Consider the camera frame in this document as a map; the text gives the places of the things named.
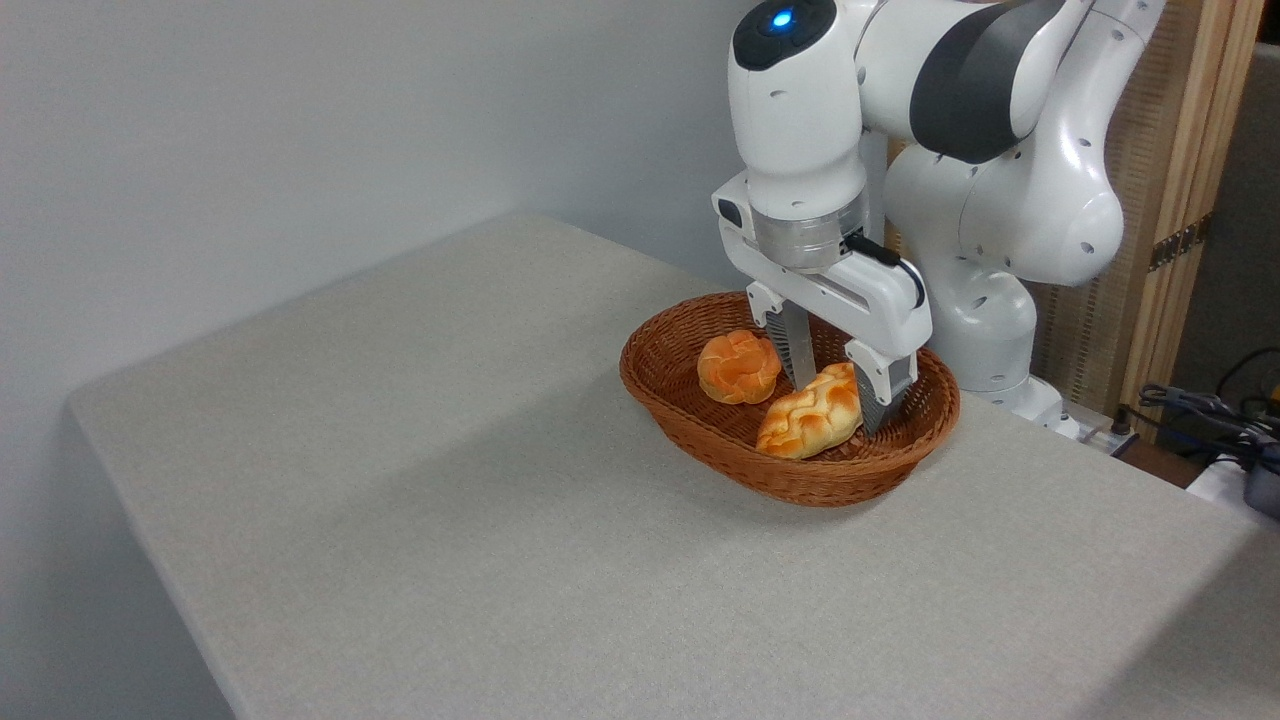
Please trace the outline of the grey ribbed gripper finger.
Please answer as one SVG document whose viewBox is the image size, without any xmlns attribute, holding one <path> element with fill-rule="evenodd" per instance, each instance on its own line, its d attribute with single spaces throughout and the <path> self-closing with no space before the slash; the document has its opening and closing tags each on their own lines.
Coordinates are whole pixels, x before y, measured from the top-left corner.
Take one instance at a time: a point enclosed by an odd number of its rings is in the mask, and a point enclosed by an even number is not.
<svg viewBox="0 0 1280 720">
<path fill-rule="evenodd" d="M 872 437 L 897 416 L 906 392 L 916 382 L 916 354 L 891 357 L 860 340 L 850 340 L 845 352 L 855 368 L 863 429 Z"/>
<path fill-rule="evenodd" d="M 795 389 L 817 377 L 809 313 L 758 281 L 746 288 L 751 315 L 768 336 Z"/>
</svg>

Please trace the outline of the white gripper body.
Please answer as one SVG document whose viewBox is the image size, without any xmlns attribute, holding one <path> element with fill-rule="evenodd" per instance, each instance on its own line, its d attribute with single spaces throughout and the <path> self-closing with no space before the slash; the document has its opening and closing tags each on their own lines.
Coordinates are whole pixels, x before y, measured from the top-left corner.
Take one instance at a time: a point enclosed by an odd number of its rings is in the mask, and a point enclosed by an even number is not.
<svg viewBox="0 0 1280 720">
<path fill-rule="evenodd" d="M 796 304 L 886 357 L 906 357 L 932 333 L 927 296 L 901 266 L 850 252 L 820 272 L 769 260 L 756 246 L 756 223 L 741 172 L 712 195 L 730 263 L 769 293 Z"/>
</svg>

